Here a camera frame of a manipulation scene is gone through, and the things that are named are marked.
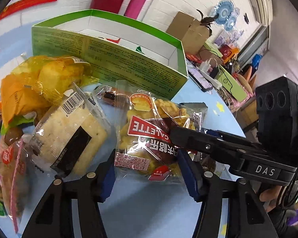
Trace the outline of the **person's right hand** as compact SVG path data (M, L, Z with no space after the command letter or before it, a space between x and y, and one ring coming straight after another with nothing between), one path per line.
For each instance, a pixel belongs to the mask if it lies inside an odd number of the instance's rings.
M267 213L276 207L277 198L281 189L281 186L274 186L260 194L259 200L264 203L264 208Z

